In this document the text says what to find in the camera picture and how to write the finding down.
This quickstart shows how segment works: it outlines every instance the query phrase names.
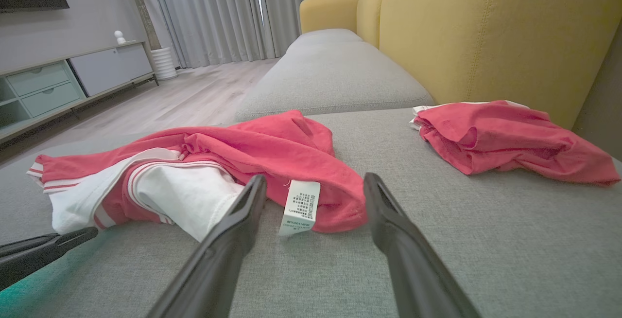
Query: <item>red fabric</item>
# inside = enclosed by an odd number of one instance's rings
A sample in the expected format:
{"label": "red fabric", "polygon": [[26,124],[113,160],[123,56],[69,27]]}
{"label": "red fabric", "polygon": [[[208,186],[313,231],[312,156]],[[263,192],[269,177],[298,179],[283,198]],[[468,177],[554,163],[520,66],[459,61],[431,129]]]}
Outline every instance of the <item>red fabric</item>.
{"label": "red fabric", "polygon": [[[363,179],[335,158],[332,132],[297,110],[222,127],[183,127],[164,130],[99,154],[38,156],[44,166],[41,181],[71,180],[95,174],[115,163],[151,148],[178,150],[180,162],[215,161],[241,183],[262,174],[267,196],[286,203],[290,180],[318,181],[321,185],[317,220],[313,230],[340,232],[367,222]],[[148,161],[127,169],[103,201],[106,212],[122,223],[130,219],[159,221],[157,214],[142,209],[127,196],[131,172]]]}
{"label": "red fabric", "polygon": [[551,123],[546,112],[495,101],[423,110],[420,136],[465,175],[528,169],[562,181],[613,185],[620,181],[609,154]]}

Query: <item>light green drawer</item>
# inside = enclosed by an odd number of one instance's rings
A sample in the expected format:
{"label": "light green drawer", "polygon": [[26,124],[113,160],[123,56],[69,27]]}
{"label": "light green drawer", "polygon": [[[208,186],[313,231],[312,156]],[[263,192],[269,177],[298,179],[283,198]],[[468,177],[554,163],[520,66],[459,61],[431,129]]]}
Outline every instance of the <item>light green drawer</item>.
{"label": "light green drawer", "polygon": [[9,80],[18,96],[69,81],[63,62],[20,72],[7,76],[6,79]]}
{"label": "light green drawer", "polygon": [[38,94],[25,97],[22,99],[22,103],[31,116],[39,116],[50,110],[56,109],[59,106],[71,103],[80,98],[75,88],[71,83],[65,83],[60,86],[53,87]]}

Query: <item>tree trunk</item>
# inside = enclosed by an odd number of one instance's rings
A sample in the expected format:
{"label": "tree trunk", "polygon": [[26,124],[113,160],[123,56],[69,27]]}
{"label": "tree trunk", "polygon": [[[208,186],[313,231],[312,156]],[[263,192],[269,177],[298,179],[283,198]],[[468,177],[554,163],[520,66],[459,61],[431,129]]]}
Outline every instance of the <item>tree trunk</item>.
{"label": "tree trunk", "polygon": [[153,22],[151,22],[151,17],[149,16],[149,12],[147,11],[145,0],[134,0],[134,2],[136,2],[136,6],[138,7],[138,14],[140,14],[140,19],[142,19],[142,25],[145,27],[145,31],[147,32],[149,47],[152,51],[159,50],[160,48],[162,48],[162,46],[160,46],[160,40],[156,35],[154,24]]}

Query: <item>gray sofa seat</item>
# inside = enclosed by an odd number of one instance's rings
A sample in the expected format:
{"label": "gray sofa seat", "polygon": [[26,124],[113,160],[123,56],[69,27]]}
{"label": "gray sofa seat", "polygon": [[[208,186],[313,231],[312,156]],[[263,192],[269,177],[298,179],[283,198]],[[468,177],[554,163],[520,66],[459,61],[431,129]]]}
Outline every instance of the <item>gray sofa seat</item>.
{"label": "gray sofa seat", "polygon": [[[409,127],[410,109],[311,118],[332,130],[338,158],[384,179],[484,318],[622,316],[622,184],[564,183],[525,170],[465,176]],[[44,153],[98,152],[137,138]],[[50,202],[24,175],[33,158],[0,170],[0,244],[52,231]],[[369,227],[280,238],[282,214],[266,203],[232,318],[397,316]],[[176,226],[112,227],[0,292],[0,316],[143,317],[196,246]]]}
{"label": "gray sofa seat", "polygon": [[237,121],[298,109],[305,115],[431,105],[402,67],[349,30],[300,36],[245,97]]}

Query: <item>wooden floor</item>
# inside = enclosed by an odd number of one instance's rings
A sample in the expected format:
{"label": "wooden floor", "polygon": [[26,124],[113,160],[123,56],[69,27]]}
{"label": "wooden floor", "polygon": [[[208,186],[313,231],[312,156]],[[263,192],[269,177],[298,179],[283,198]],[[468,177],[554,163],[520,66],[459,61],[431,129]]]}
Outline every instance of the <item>wooden floor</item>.
{"label": "wooden floor", "polygon": [[70,141],[149,134],[180,126],[231,124],[240,101],[278,59],[228,63],[178,71],[179,76],[129,87],[78,112],[11,141],[0,150],[0,167],[22,156]]}

